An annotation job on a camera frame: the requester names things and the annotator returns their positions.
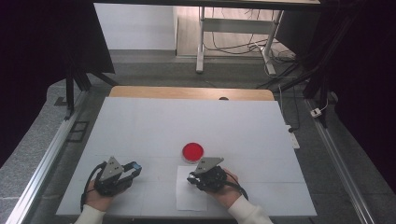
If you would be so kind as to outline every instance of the white paper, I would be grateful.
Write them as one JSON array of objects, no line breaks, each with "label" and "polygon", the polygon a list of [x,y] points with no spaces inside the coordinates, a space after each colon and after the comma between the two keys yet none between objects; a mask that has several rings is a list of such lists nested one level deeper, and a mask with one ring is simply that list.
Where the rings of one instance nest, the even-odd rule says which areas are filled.
[{"label": "white paper", "polygon": [[178,166],[176,183],[177,210],[207,211],[207,194],[187,180],[195,166]]}]

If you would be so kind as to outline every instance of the red round object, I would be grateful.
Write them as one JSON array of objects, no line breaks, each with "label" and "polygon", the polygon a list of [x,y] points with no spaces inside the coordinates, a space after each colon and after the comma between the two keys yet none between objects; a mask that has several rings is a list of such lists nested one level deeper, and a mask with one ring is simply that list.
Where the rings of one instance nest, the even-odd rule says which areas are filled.
[{"label": "red round object", "polygon": [[187,162],[198,162],[204,156],[204,149],[198,143],[188,143],[182,153]]}]

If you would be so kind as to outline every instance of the sleeve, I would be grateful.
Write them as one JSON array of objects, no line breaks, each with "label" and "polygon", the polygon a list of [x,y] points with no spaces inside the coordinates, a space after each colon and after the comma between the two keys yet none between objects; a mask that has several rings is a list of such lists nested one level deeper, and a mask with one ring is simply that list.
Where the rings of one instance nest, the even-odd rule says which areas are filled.
[{"label": "sleeve", "polygon": [[273,223],[261,207],[251,204],[244,196],[239,197],[228,209],[228,212],[238,224]]},{"label": "sleeve", "polygon": [[75,224],[102,224],[105,212],[101,212],[84,204],[84,209]]}]

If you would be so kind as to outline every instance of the desk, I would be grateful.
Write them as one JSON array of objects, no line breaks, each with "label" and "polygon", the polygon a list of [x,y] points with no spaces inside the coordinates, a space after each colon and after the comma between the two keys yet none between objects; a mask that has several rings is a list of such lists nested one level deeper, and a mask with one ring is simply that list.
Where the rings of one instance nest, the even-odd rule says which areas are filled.
[{"label": "desk", "polygon": [[[230,100],[220,101],[220,97]],[[92,167],[114,155],[121,164],[138,162],[143,170],[132,187],[115,199],[109,215],[230,218],[206,194],[206,210],[177,209],[178,168],[195,169],[181,158],[181,149],[189,142],[201,144],[208,157],[223,157],[221,166],[240,175],[250,201],[262,206],[269,216],[316,215],[290,134],[271,92],[166,87],[112,90],[57,215],[78,216],[75,204]],[[182,178],[186,185],[187,176]]]}]

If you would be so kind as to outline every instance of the person's right hand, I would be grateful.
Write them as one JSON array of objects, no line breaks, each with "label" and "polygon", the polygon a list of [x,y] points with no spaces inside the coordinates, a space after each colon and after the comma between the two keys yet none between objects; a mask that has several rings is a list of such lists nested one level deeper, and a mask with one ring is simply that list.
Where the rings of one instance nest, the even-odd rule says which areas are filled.
[{"label": "person's right hand", "polygon": [[[235,180],[238,181],[238,176],[234,175],[227,169],[223,169],[227,173],[227,181],[235,183]],[[215,192],[206,191],[207,194],[213,196],[221,205],[229,209],[231,205],[242,195],[238,189],[233,188],[231,186],[225,185],[224,188]]]}]

